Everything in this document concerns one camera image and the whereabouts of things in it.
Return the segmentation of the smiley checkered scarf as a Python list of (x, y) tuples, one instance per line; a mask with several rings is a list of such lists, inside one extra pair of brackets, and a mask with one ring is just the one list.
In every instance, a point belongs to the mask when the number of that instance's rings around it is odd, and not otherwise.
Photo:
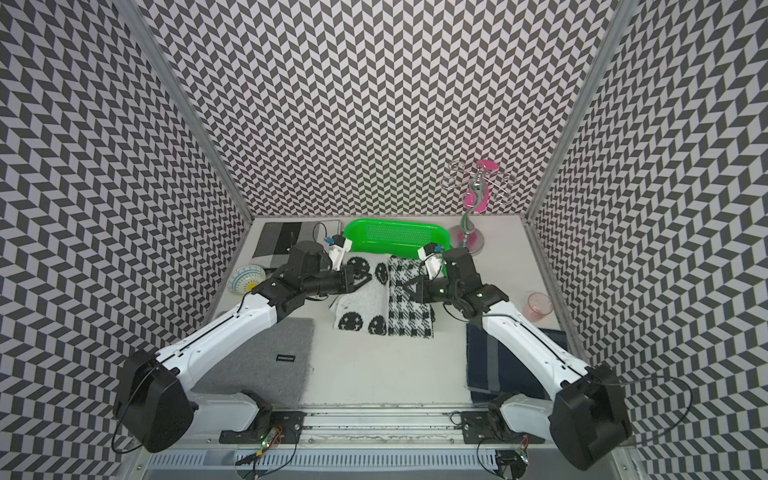
[(368, 266), (372, 280), (357, 292), (343, 294), (332, 302), (335, 329), (374, 336), (434, 336), (432, 307), (411, 300), (403, 289), (404, 282), (425, 272), (421, 261), (357, 252), (345, 263)]

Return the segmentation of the green plastic basket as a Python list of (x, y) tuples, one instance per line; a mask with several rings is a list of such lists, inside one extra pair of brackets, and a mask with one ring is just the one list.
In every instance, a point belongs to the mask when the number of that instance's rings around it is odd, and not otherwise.
[(352, 252), (387, 254), (417, 259), (429, 243), (451, 248), (449, 232), (441, 226), (396, 220), (361, 218), (350, 222), (343, 236), (352, 242)]

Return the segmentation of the navy striped scarf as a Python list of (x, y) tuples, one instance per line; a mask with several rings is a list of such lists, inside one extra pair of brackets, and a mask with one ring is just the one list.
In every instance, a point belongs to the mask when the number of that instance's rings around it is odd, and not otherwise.
[(466, 326), (466, 386), (473, 404), (487, 404), (509, 393), (549, 396), (535, 375), (498, 340), (476, 326)]

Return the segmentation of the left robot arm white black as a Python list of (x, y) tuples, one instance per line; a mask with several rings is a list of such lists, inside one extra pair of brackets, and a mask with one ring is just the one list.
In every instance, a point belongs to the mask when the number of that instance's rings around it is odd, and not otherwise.
[(277, 325), (311, 296), (353, 293), (368, 283), (343, 262), (353, 243), (342, 235), (322, 246), (296, 243), (287, 262), (246, 293), (240, 303), (185, 339), (155, 353), (137, 350), (118, 374), (113, 412), (140, 448), (157, 453), (182, 439), (196, 415), (216, 412), (232, 421), (230, 431), (252, 433), (258, 440), (272, 427), (271, 405), (244, 390), (220, 400), (198, 400), (192, 388), (216, 364), (259, 333)]

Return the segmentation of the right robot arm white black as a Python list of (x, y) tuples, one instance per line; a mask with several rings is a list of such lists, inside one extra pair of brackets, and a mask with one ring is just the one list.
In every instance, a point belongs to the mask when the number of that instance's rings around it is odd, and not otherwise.
[(611, 367), (592, 367), (551, 340), (505, 292), (481, 279), (467, 249), (429, 243), (417, 257), (426, 272), (405, 283), (408, 295), (453, 306), (510, 351), (546, 392), (544, 399), (520, 393), (498, 398), (492, 410), (503, 428), (553, 443), (581, 471), (629, 439), (625, 393)]

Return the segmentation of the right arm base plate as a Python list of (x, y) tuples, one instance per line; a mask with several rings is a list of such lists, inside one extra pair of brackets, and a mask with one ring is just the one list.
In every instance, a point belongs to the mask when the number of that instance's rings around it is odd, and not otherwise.
[(488, 410), (454, 411), (449, 414), (449, 420), (460, 430), (463, 442), (468, 445), (477, 445), (481, 440), (521, 443), (525, 438), (531, 445), (545, 443), (540, 437), (513, 432), (498, 415)]

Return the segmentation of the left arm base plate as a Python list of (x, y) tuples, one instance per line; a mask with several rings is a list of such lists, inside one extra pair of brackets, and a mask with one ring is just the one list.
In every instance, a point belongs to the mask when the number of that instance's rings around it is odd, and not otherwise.
[(269, 417), (259, 413), (249, 427), (242, 431), (224, 430), (220, 444), (262, 443), (270, 432), (278, 432), (282, 444), (297, 444), (301, 439), (306, 413), (303, 411), (272, 411)]

